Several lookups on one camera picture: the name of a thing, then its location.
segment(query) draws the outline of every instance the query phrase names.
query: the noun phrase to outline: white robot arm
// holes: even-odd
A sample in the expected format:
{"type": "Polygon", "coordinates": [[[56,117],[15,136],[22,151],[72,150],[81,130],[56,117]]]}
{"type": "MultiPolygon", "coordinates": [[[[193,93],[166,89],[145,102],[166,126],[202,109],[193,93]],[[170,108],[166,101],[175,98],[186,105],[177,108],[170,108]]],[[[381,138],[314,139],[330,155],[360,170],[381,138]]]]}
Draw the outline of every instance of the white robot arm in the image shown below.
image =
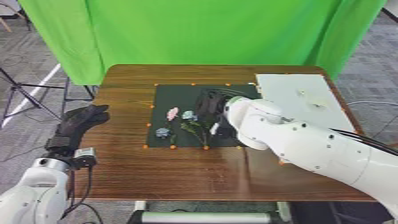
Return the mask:
{"type": "Polygon", "coordinates": [[[264,99],[234,97],[223,115],[241,143],[356,188],[398,218],[398,152],[353,133],[285,120],[264,99]]]}
{"type": "Polygon", "coordinates": [[[108,120],[108,106],[90,105],[63,115],[45,154],[35,159],[15,186],[0,195],[1,224],[54,224],[79,203],[67,208],[65,184],[70,170],[95,165],[93,149],[77,149],[84,131],[108,120]]]}
{"type": "Polygon", "coordinates": [[[65,211],[67,170],[60,160],[35,160],[19,183],[0,196],[3,224],[56,223],[65,211]]]}

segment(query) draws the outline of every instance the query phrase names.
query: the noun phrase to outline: green backdrop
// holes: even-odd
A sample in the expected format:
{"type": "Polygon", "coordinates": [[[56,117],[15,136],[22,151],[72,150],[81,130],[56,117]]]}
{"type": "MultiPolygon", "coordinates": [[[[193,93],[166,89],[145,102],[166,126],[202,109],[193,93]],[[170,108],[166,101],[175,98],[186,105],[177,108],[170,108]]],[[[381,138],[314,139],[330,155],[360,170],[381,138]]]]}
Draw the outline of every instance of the green backdrop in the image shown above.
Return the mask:
{"type": "Polygon", "coordinates": [[[70,80],[92,85],[113,64],[317,65],[335,78],[385,0],[19,2],[70,80]]]}

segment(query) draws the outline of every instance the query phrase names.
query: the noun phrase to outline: dark green mat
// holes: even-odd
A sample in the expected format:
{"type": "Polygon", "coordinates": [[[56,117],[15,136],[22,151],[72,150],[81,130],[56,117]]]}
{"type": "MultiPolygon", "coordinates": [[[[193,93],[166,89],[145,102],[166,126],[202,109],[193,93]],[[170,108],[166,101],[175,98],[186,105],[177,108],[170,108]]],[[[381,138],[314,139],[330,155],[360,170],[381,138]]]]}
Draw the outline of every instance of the dark green mat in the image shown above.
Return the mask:
{"type": "MultiPolygon", "coordinates": [[[[170,108],[179,108],[177,118],[172,121],[172,131],[175,133],[175,146],[177,147],[202,147],[200,142],[193,135],[180,130],[180,114],[186,110],[195,110],[196,97],[200,95],[202,89],[227,88],[241,91],[250,98],[259,98],[255,86],[251,85],[232,85],[232,86],[209,86],[209,85],[159,85],[156,86],[154,93],[154,109],[150,116],[150,127],[147,132],[147,146],[148,147],[168,147],[170,139],[159,139],[156,137],[156,129],[164,127],[166,123],[166,112],[170,108]]],[[[237,141],[234,138],[212,137],[209,141],[209,147],[232,147],[237,146],[237,141]]]]}

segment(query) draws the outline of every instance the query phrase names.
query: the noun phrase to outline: tripod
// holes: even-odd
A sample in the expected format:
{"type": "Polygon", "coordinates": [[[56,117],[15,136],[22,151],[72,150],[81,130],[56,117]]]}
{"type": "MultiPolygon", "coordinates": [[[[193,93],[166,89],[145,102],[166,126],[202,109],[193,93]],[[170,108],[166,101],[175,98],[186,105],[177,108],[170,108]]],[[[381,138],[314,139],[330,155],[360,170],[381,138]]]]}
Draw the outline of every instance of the tripod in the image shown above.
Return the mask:
{"type": "Polygon", "coordinates": [[[33,96],[29,95],[29,93],[26,92],[26,90],[22,89],[22,86],[26,87],[38,87],[38,88],[45,88],[45,89],[63,89],[63,87],[56,87],[56,86],[44,86],[44,85],[31,85],[31,84],[22,84],[17,83],[13,81],[13,79],[10,78],[6,72],[3,71],[1,67],[0,67],[0,73],[3,75],[3,80],[6,81],[6,83],[10,84],[10,91],[8,91],[8,99],[6,99],[6,104],[4,104],[4,110],[3,110],[3,116],[1,116],[1,120],[0,120],[0,129],[3,127],[3,121],[8,117],[15,116],[19,113],[24,112],[24,110],[20,110],[15,113],[8,114],[8,107],[10,107],[10,102],[12,102],[12,98],[13,98],[13,93],[19,92],[24,99],[28,100],[28,102],[31,103],[33,107],[42,109],[44,112],[52,116],[52,118],[56,120],[60,120],[60,116],[52,113],[52,111],[47,109],[47,107],[44,106],[44,104],[38,102],[38,100],[33,98],[33,96]]]}

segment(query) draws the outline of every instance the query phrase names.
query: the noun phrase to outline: white panel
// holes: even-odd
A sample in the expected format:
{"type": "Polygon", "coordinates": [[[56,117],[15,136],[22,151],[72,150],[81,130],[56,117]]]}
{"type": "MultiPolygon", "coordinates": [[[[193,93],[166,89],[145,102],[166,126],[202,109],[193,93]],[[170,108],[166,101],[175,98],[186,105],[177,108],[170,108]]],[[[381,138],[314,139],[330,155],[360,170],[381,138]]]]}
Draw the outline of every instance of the white panel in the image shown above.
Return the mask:
{"type": "Polygon", "coordinates": [[[257,75],[262,98],[276,104],[282,116],[324,128],[355,131],[321,75],[257,75]]]}

